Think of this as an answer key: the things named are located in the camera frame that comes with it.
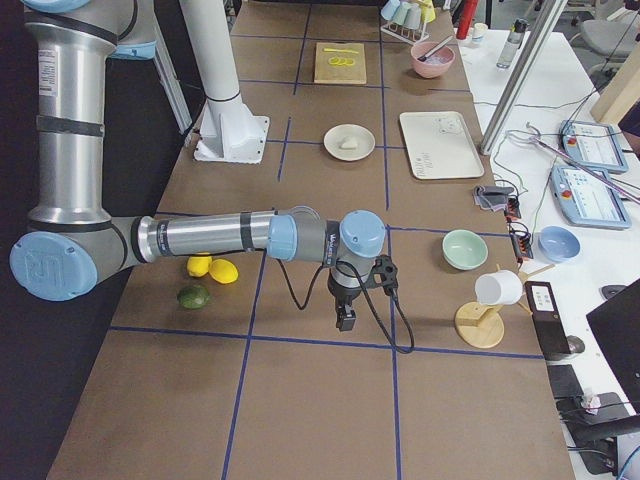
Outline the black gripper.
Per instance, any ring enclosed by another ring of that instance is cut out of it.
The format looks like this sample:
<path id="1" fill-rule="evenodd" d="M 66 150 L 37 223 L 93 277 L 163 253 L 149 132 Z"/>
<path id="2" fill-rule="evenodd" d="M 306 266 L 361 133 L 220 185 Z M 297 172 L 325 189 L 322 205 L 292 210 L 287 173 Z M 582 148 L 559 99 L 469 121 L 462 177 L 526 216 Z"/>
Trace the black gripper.
<path id="1" fill-rule="evenodd" d="M 352 303 L 361 293 L 373 287 L 371 275 L 361 275 L 349 262 L 338 262 L 330 269 L 327 286 L 335 300 L 336 328 L 339 331 L 351 331 L 357 319 Z"/>

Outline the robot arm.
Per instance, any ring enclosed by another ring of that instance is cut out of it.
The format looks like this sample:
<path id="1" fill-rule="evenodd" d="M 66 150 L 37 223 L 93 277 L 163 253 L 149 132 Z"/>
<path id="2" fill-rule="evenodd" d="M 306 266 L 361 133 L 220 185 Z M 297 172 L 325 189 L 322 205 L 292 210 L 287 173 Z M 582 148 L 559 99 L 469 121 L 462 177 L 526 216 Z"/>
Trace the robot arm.
<path id="1" fill-rule="evenodd" d="M 395 293 L 386 229 L 370 211 L 339 221 L 305 206 L 160 220 L 110 215 L 102 205 L 106 61 L 154 56 L 154 5 L 28 1 L 24 20 L 38 44 L 39 202 L 9 263 L 30 294 L 67 301 L 161 257 L 253 251 L 327 269 L 342 330 L 355 321 L 355 298 L 377 287 Z"/>

